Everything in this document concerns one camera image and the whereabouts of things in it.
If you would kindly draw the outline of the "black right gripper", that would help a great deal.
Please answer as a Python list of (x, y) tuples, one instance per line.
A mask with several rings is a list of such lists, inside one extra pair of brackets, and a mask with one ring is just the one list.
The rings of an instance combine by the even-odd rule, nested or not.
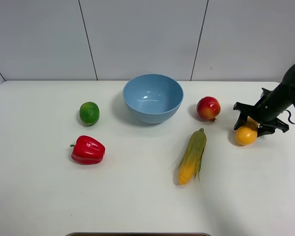
[(244, 126), (250, 117), (259, 124), (257, 137), (274, 134), (276, 129), (285, 133), (289, 130), (289, 125), (278, 116), (294, 103), (295, 85), (280, 83), (272, 91), (263, 88), (262, 96), (255, 105), (235, 103), (233, 109), (240, 111), (240, 114), (234, 130)]

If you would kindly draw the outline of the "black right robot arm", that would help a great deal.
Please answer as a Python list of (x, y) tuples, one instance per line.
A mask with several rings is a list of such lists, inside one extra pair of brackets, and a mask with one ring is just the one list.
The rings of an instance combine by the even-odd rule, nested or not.
[(257, 136), (273, 134), (276, 129), (282, 132), (289, 130), (289, 125), (278, 116), (291, 105), (295, 108), (295, 64), (284, 75), (282, 82), (274, 89), (263, 88), (261, 98), (255, 105), (236, 102), (234, 110), (240, 111), (234, 130), (244, 126), (248, 118), (259, 124)]

